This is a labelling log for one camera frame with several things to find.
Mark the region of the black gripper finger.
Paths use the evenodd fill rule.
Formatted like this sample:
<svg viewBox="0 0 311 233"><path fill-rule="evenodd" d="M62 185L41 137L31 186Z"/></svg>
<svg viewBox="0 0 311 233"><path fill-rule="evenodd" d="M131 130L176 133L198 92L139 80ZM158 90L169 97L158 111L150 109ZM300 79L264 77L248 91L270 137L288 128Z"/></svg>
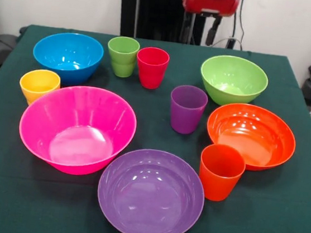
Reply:
<svg viewBox="0 0 311 233"><path fill-rule="evenodd" d="M185 11L182 29L181 29L180 42L190 43L192 20L193 20L193 15L190 12Z"/></svg>
<svg viewBox="0 0 311 233"><path fill-rule="evenodd" d="M221 16L215 16L213 24L212 24L211 28L208 31L208 35L207 35L207 38L206 38L206 41L205 41L206 46L213 45L213 41L214 41L214 38L215 38L216 33L218 31L218 26L220 25L221 20L222 20Z"/></svg>

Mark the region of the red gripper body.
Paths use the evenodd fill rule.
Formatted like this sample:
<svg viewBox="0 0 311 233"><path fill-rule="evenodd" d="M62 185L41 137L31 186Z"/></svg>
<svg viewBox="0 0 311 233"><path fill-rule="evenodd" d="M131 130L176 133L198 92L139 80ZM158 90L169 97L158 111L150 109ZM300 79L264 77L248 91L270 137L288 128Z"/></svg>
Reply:
<svg viewBox="0 0 311 233"><path fill-rule="evenodd" d="M201 15L229 17L234 14L240 0L183 0L186 12Z"/></svg>

